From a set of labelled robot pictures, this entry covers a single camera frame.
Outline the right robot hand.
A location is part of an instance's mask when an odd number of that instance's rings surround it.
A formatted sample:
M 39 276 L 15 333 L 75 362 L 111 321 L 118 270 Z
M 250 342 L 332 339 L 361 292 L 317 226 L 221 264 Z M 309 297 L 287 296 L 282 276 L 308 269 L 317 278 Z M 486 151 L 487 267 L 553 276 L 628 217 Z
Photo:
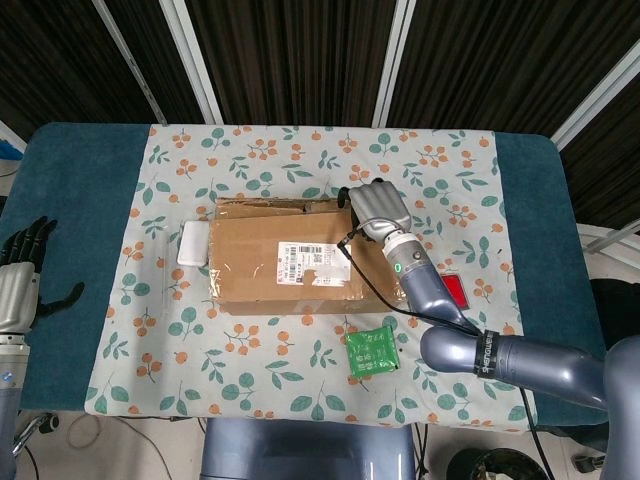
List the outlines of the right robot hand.
M 394 232 L 408 233 L 411 215 L 397 188 L 387 180 L 375 178 L 358 187 L 342 187 L 337 206 L 349 205 L 353 229 L 366 239 L 383 243 Z

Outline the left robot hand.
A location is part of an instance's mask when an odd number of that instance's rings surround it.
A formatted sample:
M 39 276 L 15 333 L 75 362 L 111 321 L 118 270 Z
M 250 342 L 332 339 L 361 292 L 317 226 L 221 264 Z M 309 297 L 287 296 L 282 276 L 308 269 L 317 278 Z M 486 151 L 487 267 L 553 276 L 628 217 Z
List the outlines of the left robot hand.
M 42 216 L 1 244 L 1 334 L 24 335 L 34 324 L 72 307 L 84 292 L 76 283 L 63 299 L 44 303 L 40 280 L 46 245 L 58 221 Z

